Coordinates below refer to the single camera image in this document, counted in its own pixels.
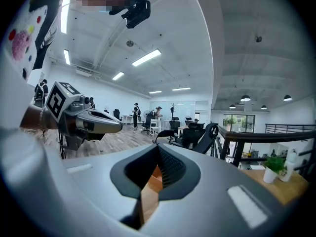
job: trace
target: railing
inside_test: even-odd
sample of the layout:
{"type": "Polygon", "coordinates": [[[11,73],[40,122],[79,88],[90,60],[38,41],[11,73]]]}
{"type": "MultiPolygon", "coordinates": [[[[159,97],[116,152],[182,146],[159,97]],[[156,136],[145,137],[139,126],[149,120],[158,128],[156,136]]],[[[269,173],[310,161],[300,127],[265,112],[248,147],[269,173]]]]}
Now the railing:
{"type": "Polygon", "coordinates": [[[316,124],[266,124],[266,133],[294,133],[315,130],[316,124]]]}
{"type": "Polygon", "coordinates": [[[265,161],[266,158],[242,158],[243,147],[245,143],[277,143],[277,142],[290,142],[290,141],[301,141],[307,139],[314,139],[313,147],[311,150],[299,153],[299,156],[311,154],[310,159],[305,162],[302,166],[295,168],[300,170],[302,175],[305,177],[312,164],[316,163],[316,131],[310,130],[306,132],[291,132],[291,133],[240,133],[240,132],[228,132],[224,128],[218,126],[219,134],[224,138],[223,147],[217,139],[218,151],[220,159],[225,160],[229,155],[229,144],[231,141],[236,142],[234,153],[232,157],[234,166],[238,166],[241,161],[265,161]]]}

